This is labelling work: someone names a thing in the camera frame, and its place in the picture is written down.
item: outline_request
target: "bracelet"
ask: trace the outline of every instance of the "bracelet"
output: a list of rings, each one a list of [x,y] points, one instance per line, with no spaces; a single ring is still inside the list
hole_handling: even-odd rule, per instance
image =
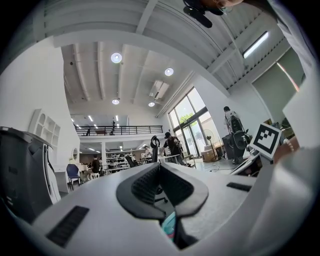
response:
[[[290,140],[288,140],[287,138],[285,138],[285,139],[283,140],[283,144],[287,144],[287,145],[290,147],[290,150],[291,150],[292,152],[295,151],[294,146],[292,146]]]

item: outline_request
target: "black metal railing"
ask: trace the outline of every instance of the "black metal railing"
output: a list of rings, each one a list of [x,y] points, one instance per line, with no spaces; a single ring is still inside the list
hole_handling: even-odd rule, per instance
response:
[[[162,125],[149,126],[81,126],[75,127],[78,136],[113,136],[163,133]]]

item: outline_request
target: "black cap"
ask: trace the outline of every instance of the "black cap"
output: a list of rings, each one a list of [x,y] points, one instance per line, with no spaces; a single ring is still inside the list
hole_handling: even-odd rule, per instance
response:
[[[171,136],[170,132],[168,132],[168,131],[167,131],[164,135],[165,135],[165,136],[164,136],[165,139],[168,139],[169,136]]]

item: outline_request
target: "teal object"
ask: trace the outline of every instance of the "teal object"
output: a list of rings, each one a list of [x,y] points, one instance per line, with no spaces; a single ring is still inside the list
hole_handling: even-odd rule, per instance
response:
[[[173,212],[164,220],[161,227],[166,235],[173,241],[175,237],[176,213]]]

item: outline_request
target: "tree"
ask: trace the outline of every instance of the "tree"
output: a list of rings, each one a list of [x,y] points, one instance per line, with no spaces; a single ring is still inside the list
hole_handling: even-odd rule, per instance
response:
[[[193,113],[189,113],[189,114],[185,114],[183,116],[180,117],[180,124],[184,123],[185,121],[187,121],[190,117],[192,117],[194,114]],[[197,124],[197,121],[194,121],[190,126],[194,126]]]

